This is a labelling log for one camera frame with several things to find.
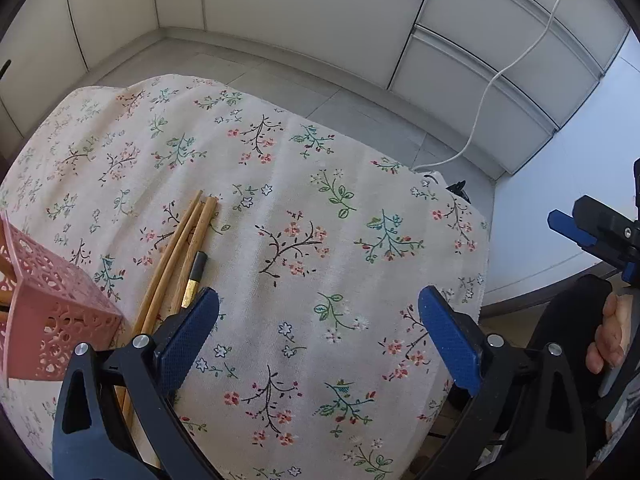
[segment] white wall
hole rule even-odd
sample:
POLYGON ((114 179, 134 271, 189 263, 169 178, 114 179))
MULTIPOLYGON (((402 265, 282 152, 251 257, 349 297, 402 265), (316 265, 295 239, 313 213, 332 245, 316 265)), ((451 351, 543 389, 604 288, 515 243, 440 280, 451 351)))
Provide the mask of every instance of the white wall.
POLYGON ((640 158, 640 43, 625 41, 600 85, 517 174, 498 180, 484 304, 514 298, 599 260, 553 232, 553 209, 571 214, 588 194, 635 219, 633 163, 640 158))

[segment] perforated basket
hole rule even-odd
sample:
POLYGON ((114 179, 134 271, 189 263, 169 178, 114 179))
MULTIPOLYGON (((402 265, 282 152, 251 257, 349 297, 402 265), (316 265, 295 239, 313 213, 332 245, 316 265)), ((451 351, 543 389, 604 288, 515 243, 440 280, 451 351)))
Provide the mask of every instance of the perforated basket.
POLYGON ((17 283, 7 323, 0 323, 2 378, 61 381, 82 341, 106 350, 122 320, 84 270, 47 250, 1 215, 0 257, 11 261, 17 283))

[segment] tile floor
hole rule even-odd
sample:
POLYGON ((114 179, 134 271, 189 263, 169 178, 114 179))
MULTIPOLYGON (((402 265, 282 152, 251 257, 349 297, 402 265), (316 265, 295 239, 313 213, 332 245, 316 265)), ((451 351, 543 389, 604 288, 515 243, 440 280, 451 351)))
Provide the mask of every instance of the tile floor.
MULTIPOLYGON (((98 84, 126 87, 177 73, 215 79, 353 137, 413 166, 444 160, 453 150, 414 124, 324 79, 236 50, 167 38, 136 54, 98 84)), ((466 180, 471 202, 491 221, 494 181, 466 158, 438 168, 447 183, 466 180)))

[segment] human hand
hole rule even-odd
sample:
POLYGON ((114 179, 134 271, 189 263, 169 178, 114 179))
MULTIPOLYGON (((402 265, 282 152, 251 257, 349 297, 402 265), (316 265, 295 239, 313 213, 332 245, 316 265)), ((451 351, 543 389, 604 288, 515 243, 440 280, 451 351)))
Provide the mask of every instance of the human hand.
POLYGON ((587 348, 585 363, 594 374, 599 374, 607 362, 612 367, 622 364, 630 330, 630 296, 609 294, 602 309, 602 324, 596 329, 594 342, 587 348))

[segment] blue gripper pad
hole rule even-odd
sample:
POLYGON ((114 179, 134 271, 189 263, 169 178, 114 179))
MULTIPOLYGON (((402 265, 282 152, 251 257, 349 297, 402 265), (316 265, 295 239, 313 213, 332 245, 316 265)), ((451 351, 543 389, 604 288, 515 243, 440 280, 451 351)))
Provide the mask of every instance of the blue gripper pad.
POLYGON ((212 288, 204 287, 187 308, 164 320, 154 333, 156 381, 167 396, 182 385, 200 348, 218 320, 220 300, 212 288))
POLYGON ((433 285, 420 291, 418 313, 456 385, 475 396, 482 383, 481 351, 475 332, 482 336, 480 329, 466 314, 455 313, 433 285))
POLYGON ((575 224, 574 217, 564 214, 558 209, 554 209, 546 217, 546 224, 549 228, 556 233, 560 233, 562 236, 569 238, 569 240, 577 243, 580 247, 593 247, 598 239, 590 235, 587 231, 579 229, 575 224))

